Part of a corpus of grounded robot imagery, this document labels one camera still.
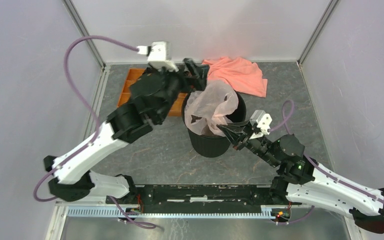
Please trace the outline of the black trash bin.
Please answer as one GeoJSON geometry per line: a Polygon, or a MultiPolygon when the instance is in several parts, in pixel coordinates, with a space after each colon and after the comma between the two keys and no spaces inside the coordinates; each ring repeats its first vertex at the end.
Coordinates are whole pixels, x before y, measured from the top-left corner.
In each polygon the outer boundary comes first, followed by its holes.
{"type": "MultiPolygon", "coordinates": [[[[238,97],[238,107],[230,115],[229,120],[234,123],[243,122],[246,119],[247,108],[242,96],[236,92],[238,97]]],[[[230,147],[231,142],[223,136],[198,135],[186,128],[193,149],[201,156],[206,158],[216,158],[223,155],[230,147]]]]}

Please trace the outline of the pink plastic trash bag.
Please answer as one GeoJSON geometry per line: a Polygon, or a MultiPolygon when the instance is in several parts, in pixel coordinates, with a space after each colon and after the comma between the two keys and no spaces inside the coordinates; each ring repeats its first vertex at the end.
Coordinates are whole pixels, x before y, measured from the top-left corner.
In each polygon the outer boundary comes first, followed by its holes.
{"type": "Polygon", "coordinates": [[[232,123],[228,115],[239,105],[236,91],[222,80],[211,80],[205,90],[189,95],[184,108],[184,122],[188,130],[199,136],[224,137],[219,125],[232,123]]]}

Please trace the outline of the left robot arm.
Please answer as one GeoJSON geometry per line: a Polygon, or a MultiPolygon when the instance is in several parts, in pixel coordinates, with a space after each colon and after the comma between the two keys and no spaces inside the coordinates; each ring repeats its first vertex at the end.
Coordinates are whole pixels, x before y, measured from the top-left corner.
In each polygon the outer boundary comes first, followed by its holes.
{"type": "Polygon", "coordinates": [[[62,156],[44,158],[45,169],[52,175],[49,192],[67,202],[111,196],[125,204],[133,203],[137,188],[132,177],[108,176],[92,168],[150,133],[154,125],[161,125],[181,93],[203,91],[209,70],[208,65],[196,65],[186,58],[178,71],[149,66],[136,80],[128,81],[127,101],[107,116],[96,133],[62,156]]]}

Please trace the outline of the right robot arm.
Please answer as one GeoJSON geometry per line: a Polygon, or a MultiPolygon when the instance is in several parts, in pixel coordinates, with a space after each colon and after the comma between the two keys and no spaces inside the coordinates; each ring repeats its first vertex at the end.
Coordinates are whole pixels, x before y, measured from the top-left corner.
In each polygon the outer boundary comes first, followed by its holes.
{"type": "Polygon", "coordinates": [[[237,151],[248,149],[276,168],[269,199],[275,204],[300,203],[352,219],[366,231],[384,233],[384,188],[370,188],[325,167],[305,153],[294,134],[276,140],[262,135],[257,125],[239,122],[219,125],[237,151]]]}

